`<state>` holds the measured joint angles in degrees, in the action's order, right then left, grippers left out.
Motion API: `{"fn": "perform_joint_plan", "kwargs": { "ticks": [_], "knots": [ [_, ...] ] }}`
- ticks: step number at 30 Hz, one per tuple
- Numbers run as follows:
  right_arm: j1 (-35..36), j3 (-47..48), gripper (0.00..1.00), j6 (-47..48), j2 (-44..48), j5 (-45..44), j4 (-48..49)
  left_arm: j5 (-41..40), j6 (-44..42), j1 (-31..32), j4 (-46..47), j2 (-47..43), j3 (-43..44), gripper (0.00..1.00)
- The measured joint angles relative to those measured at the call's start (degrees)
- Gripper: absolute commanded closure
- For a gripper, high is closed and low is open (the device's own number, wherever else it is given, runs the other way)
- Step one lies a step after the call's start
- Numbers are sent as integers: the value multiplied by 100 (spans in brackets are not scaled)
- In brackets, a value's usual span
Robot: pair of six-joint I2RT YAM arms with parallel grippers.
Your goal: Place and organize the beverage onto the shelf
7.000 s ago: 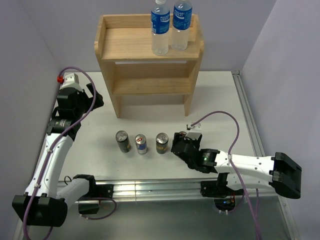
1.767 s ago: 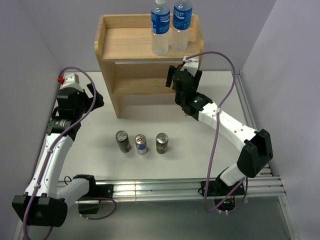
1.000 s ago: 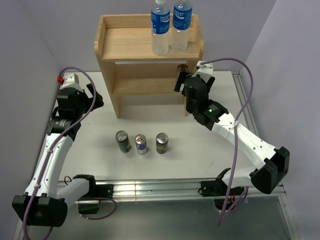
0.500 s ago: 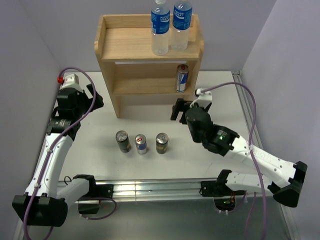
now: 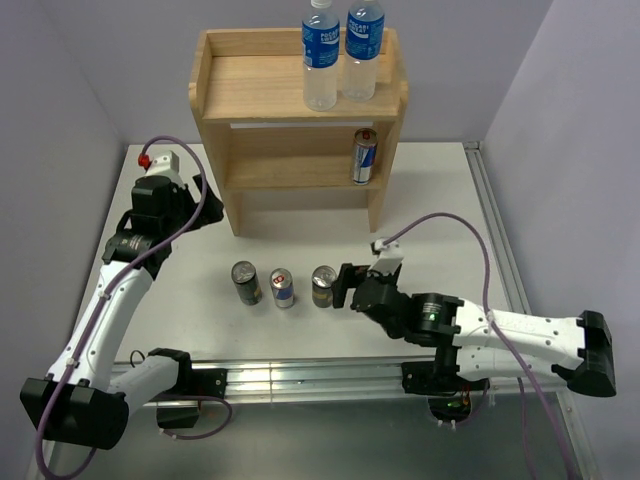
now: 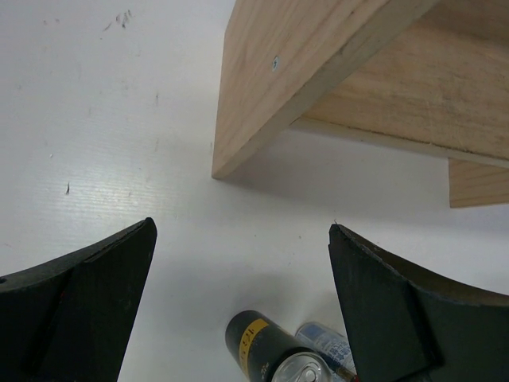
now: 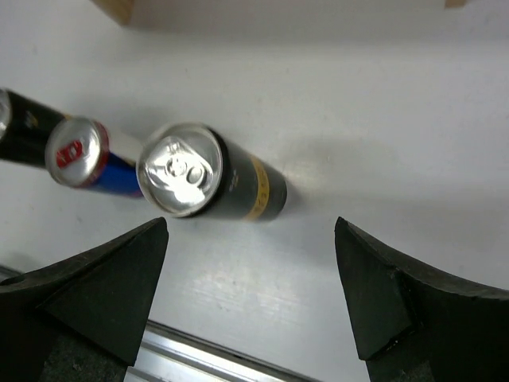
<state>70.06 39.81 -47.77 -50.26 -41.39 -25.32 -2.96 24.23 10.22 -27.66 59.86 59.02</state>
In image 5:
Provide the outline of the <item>Pocari Sweat bottle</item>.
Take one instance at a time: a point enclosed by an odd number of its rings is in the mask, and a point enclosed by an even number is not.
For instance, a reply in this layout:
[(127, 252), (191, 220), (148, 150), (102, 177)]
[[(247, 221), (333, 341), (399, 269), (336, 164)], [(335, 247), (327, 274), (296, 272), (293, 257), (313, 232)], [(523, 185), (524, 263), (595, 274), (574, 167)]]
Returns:
[(374, 96), (384, 25), (379, 1), (355, 1), (349, 8), (342, 91), (351, 101), (366, 102)]
[(302, 20), (303, 100), (313, 111), (327, 111), (337, 102), (340, 20), (331, 0), (311, 1)]

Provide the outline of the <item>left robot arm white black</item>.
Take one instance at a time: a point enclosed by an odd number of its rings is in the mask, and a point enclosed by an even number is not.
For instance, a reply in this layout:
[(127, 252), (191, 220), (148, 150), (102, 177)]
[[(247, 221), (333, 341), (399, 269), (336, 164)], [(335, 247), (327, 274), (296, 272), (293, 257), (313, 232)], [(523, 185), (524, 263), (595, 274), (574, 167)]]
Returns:
[(134, 370), (113, 378), (126, 330), (144, 295), (171, 255), (178, 233), (224, 218), (224, 205), (206, 179), (193, 178), (193, 198), (179, 175), (145, 175), (131, 190), (131, 207), (102, 255), (98, 285), (63, 353), (43, 378), (29, 378), (20, 401), (41, 440), (109, 450), (129, 418), (147, 402), (183, 399), (195, 386), (189, 353), (151, 350)]

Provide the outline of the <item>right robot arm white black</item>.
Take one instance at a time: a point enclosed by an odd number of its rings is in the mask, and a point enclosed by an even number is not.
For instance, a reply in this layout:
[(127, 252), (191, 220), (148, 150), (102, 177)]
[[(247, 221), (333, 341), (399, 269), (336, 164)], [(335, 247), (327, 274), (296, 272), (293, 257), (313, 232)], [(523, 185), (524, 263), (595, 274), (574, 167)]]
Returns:
[(402, 293), (398, 277), (346, 263), (332, 293), (334, 308), (349, 306), (380, 325), (388, 337), (434, 349), (431, 360), (402, 363), (406, 393), (480, 391), (492, 379), (532, 373), (560, 379), (584, 396), (616, 395), (612, 336), (601, 313), (586, 310), (565, 318), (486, 313), (454, 296)]

